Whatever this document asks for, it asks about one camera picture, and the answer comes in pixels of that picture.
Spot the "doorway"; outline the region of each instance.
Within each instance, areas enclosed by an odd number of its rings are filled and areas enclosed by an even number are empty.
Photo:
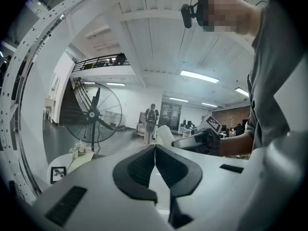
[[[162,102],[158,125],[166,125],[170,130],[178,132],[182,105]]]

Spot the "vr headset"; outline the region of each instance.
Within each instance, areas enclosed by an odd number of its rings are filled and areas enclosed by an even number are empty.
[[[197,5],[197,11],[194,13],[193,8]],[[204,17],[208,14],[208,0],[198,0],[195,5],[184,4],[181,8],[181,13],[186,28],[192,27],[193,18],[197,18],[199,26],[204,31],[214,32],[214,26],[208,25],[208,19]]]

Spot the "gray shirt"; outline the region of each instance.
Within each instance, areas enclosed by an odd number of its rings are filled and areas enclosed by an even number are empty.
[[[255,58],[247,78],[251,106],[247,133],[254,138],[255,149],[267,146],[290,130],[273,96],[304,53],[292,20],[277,0],[270,0],[262,10],[252,47]]]

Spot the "computer screen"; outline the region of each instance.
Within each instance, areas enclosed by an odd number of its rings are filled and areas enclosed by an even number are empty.
[[[227,125],[221,125],[221,132],[227,131]]]

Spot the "person with backpack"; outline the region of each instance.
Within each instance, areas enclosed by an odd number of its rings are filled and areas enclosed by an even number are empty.
[[[159,117],[158,110],[155,110],[155,104],[151,104],[151,108],[145,111],[145,132],[144,144],[151,144],[154,132],[156,131],[156,122]]]

